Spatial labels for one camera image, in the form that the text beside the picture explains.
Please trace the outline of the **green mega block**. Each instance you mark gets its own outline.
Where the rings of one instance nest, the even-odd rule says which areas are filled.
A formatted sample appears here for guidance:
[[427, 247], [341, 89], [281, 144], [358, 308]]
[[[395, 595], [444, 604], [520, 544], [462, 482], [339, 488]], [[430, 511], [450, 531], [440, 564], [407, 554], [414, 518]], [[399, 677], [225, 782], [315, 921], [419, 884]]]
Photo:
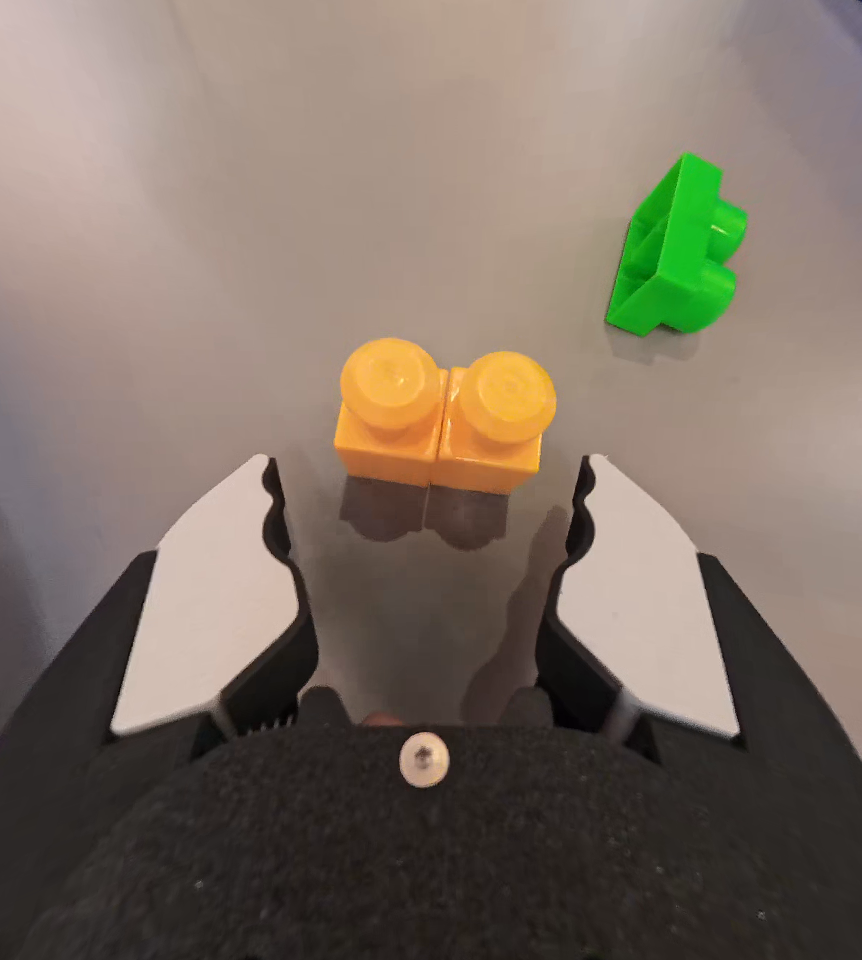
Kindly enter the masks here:
[[643, 338], [658, 329], [695, 334], [731, 306], [728, 267], [747, 235], [748, 212], [726, 200], [723, 171], [684, 152], [632, 215], [605, 322]]

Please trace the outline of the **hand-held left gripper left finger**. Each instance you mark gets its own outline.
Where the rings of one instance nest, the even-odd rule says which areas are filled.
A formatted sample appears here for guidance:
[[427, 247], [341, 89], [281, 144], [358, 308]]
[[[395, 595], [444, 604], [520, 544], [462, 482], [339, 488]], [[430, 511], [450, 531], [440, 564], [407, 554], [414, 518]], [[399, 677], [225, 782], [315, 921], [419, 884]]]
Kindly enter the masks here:
[[128, 737], [198, 715], [227, 737], [271, 729], [317, 664], [277, 462], [255, 455], [157, 546], [110, 730]]

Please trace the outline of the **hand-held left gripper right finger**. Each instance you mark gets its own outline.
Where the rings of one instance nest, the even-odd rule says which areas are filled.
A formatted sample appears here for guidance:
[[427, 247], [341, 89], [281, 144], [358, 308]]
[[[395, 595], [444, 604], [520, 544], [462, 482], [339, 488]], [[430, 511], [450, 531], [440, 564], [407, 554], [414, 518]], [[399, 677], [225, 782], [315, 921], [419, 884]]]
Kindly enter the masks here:
[[603, 455], [581, 460], [566, 557], [536, 639], [557, 721], [627, 743], [643, 721], [729, 742], [740, 734], [699, 551]]

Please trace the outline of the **orange mega block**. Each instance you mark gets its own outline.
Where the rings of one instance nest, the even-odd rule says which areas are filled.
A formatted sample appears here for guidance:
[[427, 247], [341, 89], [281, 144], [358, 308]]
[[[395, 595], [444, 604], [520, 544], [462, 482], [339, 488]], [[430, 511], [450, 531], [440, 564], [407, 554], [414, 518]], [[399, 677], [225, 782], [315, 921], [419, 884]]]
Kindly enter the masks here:
[[545, 369], [512, 351], [449, 373], [433, 487], [505, 497], [540, 469], [542, 439], [557, 413]]
[[358, 347], [341, 371], [334, 448], [347, 476], [424, 489], [437, 462], [449, 373], [414, 342]]

